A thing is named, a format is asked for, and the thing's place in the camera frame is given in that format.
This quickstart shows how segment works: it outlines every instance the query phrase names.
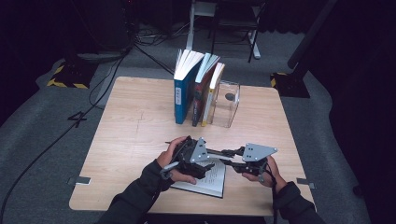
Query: black sleeve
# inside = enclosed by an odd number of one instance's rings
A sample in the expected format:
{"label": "black sleeve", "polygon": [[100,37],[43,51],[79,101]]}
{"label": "black sleeve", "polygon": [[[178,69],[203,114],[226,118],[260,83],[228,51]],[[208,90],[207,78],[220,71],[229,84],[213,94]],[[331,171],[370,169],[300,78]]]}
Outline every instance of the black sleeve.
{"label": "black sleeve", "polygon": [[[157,161],[146,166],[140,178],[132,182],[123,193],[114,197],[97,224],[138,223],[154,203],[154,195],[163,181],[161,169]],[[168,189],[171,184],[173,183],[170,181],[163,181],[162,189]]]}
{"label": "black sleeve", "polygon": [[325,223],[317,214],[315,206],[301,196],[294,182],[289,182],[275,196],[274,208],[278,209],[282,218],[287,219],[290,224]]}

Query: dark curtain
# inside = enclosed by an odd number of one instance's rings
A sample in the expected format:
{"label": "dark curtain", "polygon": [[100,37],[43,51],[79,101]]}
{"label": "dark curtain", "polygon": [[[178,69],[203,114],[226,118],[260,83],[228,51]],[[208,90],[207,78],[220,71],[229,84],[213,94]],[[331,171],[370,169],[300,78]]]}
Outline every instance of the dark curtain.
{"label": "dark curtain", "polygon": [[140,1],[140,20],[166,35],[175,30],[174,24],[190,21],[191,0],[143,0]]}
{"label": "dark curtain", "polygon": [[373,223],[388,223],[396,201],[395,11],[394,1],[339,0],[295,69],[331,95],[332,130]]}
{"label": "dark curtain", "polygon": [[0,6],[0,125],[66,52],[95,53],[80,1],[4,0]]}
{"label": "dark curtain", "polygon": [[328,0],[268,0],[261,32],[306,33]]}

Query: hand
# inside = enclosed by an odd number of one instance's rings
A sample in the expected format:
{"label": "hand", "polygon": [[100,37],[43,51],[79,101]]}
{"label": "hand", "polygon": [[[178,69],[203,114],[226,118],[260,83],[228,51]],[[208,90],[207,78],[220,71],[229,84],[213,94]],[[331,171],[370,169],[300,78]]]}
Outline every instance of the hand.
{"label": "hand", "polygon": [[[268,160],[268,165],[270,166],[272,174],[274,178],[276,179],[276,193],[278,193],[283,187],[287,185],[286,181],[280,176],[279,170],[277,169],[276,162],[272,156],[267,157]],[[245,177],[246,179],[250,181],[259,181],[259,177],[256,175],[251,175],[248,173],[242,173],[242,176]],[[271,188],[273,185],[273,181],[270,175],[267,173],[263,174],[264,177],[264,182],[261,183],[263,186]]]}
{"label": "hand", "polygon": [[[179,138],[172,140],[172,142],[169,144],[168,149],[166,151],[163,151],[161,153],[161,155],[157,158],[157,162],[158,162],[158,164],[160,164],[160,166],[162,168],[165,167],[166,165],[168,165],[169,162],[171,162],[175,148],[177,147],[177,145],[179,143],[181,143],[185,139],[186,139],[186,136],[179,137]],[[172,174],[171,179],[175,182],[183,181],[183,182],[191,183],[193,185],[196,184],[195,178],[192,177],[191,175],[183,175],[181,172],[179,172],[176,169],[171,170],[171,174]]]}

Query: white book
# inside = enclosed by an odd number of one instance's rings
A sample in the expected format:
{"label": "white book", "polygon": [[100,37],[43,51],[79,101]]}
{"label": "white book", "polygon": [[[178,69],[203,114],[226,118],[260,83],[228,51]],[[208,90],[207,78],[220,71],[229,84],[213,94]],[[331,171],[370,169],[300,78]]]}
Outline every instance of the white book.
{"label": "white book", "polygon": [[215,111],[216,105],[216,95],[217,91],[219,90],[219,83],[221,80],[221,75],[224,71],[224,66],[224,63],[217,63],[212,79],[210,80],[201,122],[202,127],[205,127],[208,123],[212,123],[213,113]]}
{"label": "white book", "polygon": [[215,166],[205,173],[205,178],[196,179],[196,185],[186,182],[176,182],[171,187],[222,198],[225,178],[224,163],[222,163],[219,159],[209,159],[207,161],[201,161],[197,163],[202,166],[215,163]]}

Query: person's left hand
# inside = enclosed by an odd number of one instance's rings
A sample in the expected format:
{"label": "person's left hand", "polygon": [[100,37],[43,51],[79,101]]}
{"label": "person's left hand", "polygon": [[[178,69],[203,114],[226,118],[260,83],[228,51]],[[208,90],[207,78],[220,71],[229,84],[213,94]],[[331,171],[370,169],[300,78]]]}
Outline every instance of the person's left hand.
{"label": "person's left hand", "polygon": [[[169,164],[172,160],[172,156],[174,154],[175,148],[179,143],[181,143],[183,140],[186,139],[186,136],[176,138],[172,140],[172,142],[169,144],[169,147],[166,151],[163,151],[161,155],[157,158],[158,164],[163,168],[166,165]],[[179,172],[177,169],[171,170],[171,179],[175,182],[177,181],[183,181],[183,182],[188,182],[191,184],[196,184],[196,180],[194,177],[191,175],[183,175],[181,172]]]}

